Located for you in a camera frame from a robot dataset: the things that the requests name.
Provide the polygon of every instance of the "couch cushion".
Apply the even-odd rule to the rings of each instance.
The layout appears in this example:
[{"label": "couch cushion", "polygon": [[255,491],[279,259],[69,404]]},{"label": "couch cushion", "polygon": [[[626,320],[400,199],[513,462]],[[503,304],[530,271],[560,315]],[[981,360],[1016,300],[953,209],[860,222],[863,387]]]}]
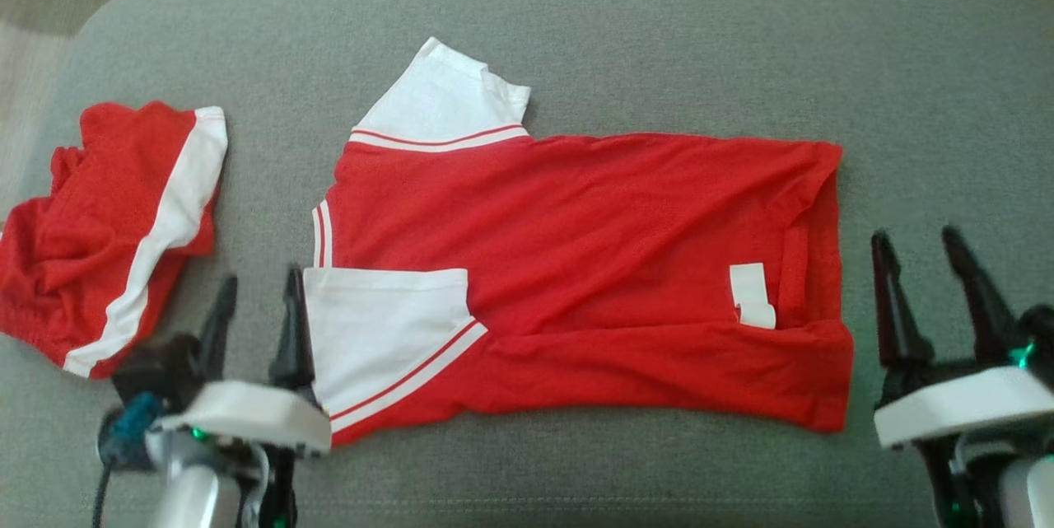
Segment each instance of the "couch cushion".
[{"label": "couch cushion", "polygon": [[[47,191],[47,158],[91,103],[223,107],[217,253],[189,266],[162,332],[196,332],[237,273],[229,377],[259,380],[286,262],[310,261],[310,210],[349,128],[429,36],[531,85],[538,137],[839,142],[857,356],[843,433],[670,410],[462,415],[302,464],[302,523],[932,526],[918,456],[880,450],[871,421],[882,373],[868,238],[890,229],[919,326],[949,356],[972,337],[940,224],[963,228],[1018,311],[1054,294],[1052,32],[1049,0],[114,0],[75,43],[23,193]],[[82,526],[112,388],[9,337],[0,385],[0,525]],[[143,524],[159,484],[117,477],[106,517]]]}]

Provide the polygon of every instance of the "red stripe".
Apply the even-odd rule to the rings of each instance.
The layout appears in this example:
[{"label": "red stripe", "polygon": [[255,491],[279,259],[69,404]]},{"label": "red stripe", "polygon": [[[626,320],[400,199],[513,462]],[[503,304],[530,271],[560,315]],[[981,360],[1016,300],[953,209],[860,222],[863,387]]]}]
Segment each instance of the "red stripe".
[{"label": "red stripe", "polygon": [[323,206],[315,208],[318,212],[318,266],[326,266],[326,220],[323,219]]},{"label": "red stripe", "polygon": [[468,135],[468,137],[454,138],[454,140],[452,141],[441,141],[441,142],[408,141],[406,140],[406,138],[388,137],[387,134],[373,133],[372,130],[362,130],[362,128],[353,128],[353,130],[351,130],[351,134],[366,134],[369,135],[369,137],[384,138],[385,141],[405,142],[407,145],[428,145],[428,148],[440,148],[440,145],[452,145],[454,144],[454,142],[467,141],[470,138],[484,137],[484,135],[487,134],[502,133],[502,131],[513,130],[513,128],[523,128],[523,125],[505,125],[505,126],[492,128],[492,130],[485,130],[481,131],[481,133],[477,134],[470,134]]},{"label": "red stripe", "polygon": [[426,359],[424,364],[419,364],[419,366],[417,366],[416,368],[414,368],[413,371],[411,371],[409,374],[403,376],[403,378],[399,379],[397,383],[393,383],[393,385],[391,385],[387,389],[380,390],[380,392],[378,392],[375,395],[367,398],[366,400],[362,400],[362,403],[359,403],[358,405],[354,405],[354,407],[351,407],[350,409],[345,409],[344,411],[340,411],[339,413],[337,413],[335,415],[330,415],[331,422],[340,418],[340,416],[345,416],[345,415],[347,415],[349,413],[357,411],[358,409],[362,409],[366,405],[369,405],[370,403],[373,403],[373,400],[376,400],[377,398],[384,396],[385,394],[388,394],[392,390],[395,390],[399,386],[403,386],[404,383],[407,383],[407,380],[409,380],[411,377],[413,377],[414,374],[416,374],[418,371],[424,370],[426,367],[428,367],[429,364],[431,364],[432,361],[434,361],[436,359],[436,356],[443,355],[443,353],[446,351],[446,349],[450,349],[450,346],[452,344],[457,343],[457,339],[460,339],[460,337],[463,337],[465,335],[465,333],[467,333],[468,330],[471,329],[472,327],[476,326],[477,322],[479,321],[476,321],[476,320],[472,320],[471,322],[468,322],[468,325],[466,325],[464,329],[460,330],[460,332],[456,335],[454,335],[454,337],[452,337],[452,339],[448,340],[447,344],[445,344],[443,346],[443,348],[438,349],[438,351],[435,352],[435,355],[429,356],[429,358]]}]

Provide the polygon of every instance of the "red and white shirt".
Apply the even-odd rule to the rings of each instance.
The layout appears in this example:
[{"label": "red and white shirt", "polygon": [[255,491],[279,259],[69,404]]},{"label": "red and white shirt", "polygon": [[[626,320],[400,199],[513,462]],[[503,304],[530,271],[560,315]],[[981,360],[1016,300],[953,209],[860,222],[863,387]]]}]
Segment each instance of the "red and white shirt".
[{"label": "red and white shirt", "polygon": [[354,128],[305,270],[334,445],[582,405],[840,430],[841,150],[534,140],[529,93],[432,39]]}]

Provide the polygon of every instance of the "white sleeve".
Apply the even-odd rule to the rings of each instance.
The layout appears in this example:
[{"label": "white sleeve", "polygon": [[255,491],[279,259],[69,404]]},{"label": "white sleeve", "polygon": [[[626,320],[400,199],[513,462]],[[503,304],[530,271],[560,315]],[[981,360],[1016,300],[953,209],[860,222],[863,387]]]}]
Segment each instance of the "white sleeve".
[{"label": "white sleeve", "polygon": [[529,97],[529,86],[512,85],[432,37],[354,131],[446,144],[519,126]]},{"label": "white sleeve", "polygon": [[305,269],[315,396],[334,433],[391,407],[487,333],[464,269]]}]

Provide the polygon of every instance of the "green led light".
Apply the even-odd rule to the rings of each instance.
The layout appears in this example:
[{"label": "green led light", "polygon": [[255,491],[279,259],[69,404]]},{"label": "green led light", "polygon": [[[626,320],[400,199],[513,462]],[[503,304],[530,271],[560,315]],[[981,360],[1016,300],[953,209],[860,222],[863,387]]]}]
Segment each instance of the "green led light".
[{"label": "green led light", "polygon": [[1023,370],[1029,367],[1029,356],[1032,356],[1032,352],[1034,352],[1035,349],[1035,341],[1030,343],[1028,347],[1012,349],[1010,352],[1010,360],[1017,364],[1017,367]]},{"label": "green led light", "polygon": [[967,525],[965,514],[962,513],[962,508],[959,507],[958,502],[952,502],[949,506],[948,514],[944,516],[944,526],[949,528],[960,528]]}]

